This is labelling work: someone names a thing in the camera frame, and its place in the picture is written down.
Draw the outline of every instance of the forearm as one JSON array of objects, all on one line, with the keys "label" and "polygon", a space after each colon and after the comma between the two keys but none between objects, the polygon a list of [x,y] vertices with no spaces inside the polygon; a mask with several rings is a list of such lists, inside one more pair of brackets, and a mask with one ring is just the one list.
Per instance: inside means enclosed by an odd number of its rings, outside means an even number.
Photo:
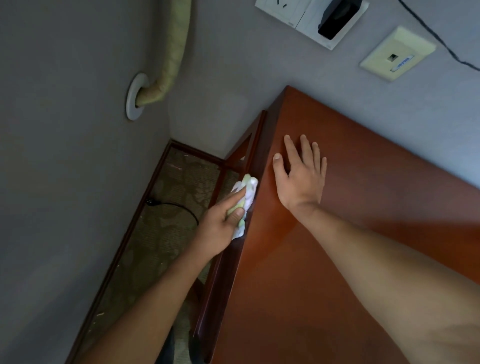
[{"label": "forearm", "polygon": [[480,344],[480,290],[474,282],[318,206],[294,214],[411,363],[427,363],[442,350],[444,358],[456,355],[451,346],[457,342],[458,353]]},{"label": "forearm", "polygon": [[81,364],[154,363],[187,293],[209,257],[191,244],[90,349]]}]

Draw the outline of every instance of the hand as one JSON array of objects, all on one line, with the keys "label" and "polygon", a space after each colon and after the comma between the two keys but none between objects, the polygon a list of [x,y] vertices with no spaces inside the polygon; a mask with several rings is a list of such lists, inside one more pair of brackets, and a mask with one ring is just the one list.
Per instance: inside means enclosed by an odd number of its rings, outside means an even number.
[{"label": "hand", "polygon": [[239,207],[227,218],[227,211],[245,196],[246,188],[231,193],[208,209],[198,225],[191,248],[210,260],[222,252],[232,240],[233,232],[244,214]]},{"label": "hand", "polygon": [[280,153],[273,156],[276,190],[278,198],[295,217],[305,206],[318,205],[322,199],[327,172],[327,158],[320,158],[316,142],[310,143],[305,135],[300,137],[302,159],[289,135],[284,137],[290,162],[290,174],[285,172]]}]

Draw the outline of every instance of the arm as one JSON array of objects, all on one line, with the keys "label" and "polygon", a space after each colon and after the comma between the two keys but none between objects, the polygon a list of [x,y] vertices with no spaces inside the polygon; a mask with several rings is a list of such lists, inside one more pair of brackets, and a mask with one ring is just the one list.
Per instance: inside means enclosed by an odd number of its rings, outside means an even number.
[{"label": "arm", "polygon": [[81,364],[154,363],[187,293],[200,271],[230,243],[243,216],[227,211],[245,195],[231,194],[210,208],[195,237],[162,277],[80,360]]},{"label": "arm", "polygon": [[274,156],[278,197],[320,243],[367,311],[412,364],[480,363],[480,286],[429,257],[319,207],[326,174],[316,143],[302,159],[285,137]]}]

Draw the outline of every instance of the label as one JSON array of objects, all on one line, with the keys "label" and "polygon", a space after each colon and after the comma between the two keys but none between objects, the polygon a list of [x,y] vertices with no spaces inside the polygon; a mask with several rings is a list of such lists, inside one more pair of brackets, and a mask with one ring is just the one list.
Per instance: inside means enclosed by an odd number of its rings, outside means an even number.
[{"label": "label", "polygon": [[406,64],[409,60],[411,60],[413,57],[415,57],[415,56],[414,56],[414,55],[408,56],[408,57],[405,58],[403,61],[401,61],[401,62],[398,64],[398,66],[392,68],[390,71],[391,71],[391,72],[397,71],[400,67],[405,66],[405,64]]}]

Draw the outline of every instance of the beige wall plate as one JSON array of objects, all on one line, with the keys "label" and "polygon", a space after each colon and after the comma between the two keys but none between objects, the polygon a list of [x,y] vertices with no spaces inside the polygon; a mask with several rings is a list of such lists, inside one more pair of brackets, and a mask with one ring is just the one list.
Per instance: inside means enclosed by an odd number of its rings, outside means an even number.
[{"label": "beige wall plate", "polygon": [[360,63],[360,67],[393,81],[435,49],[433,43],[399,26]]}]

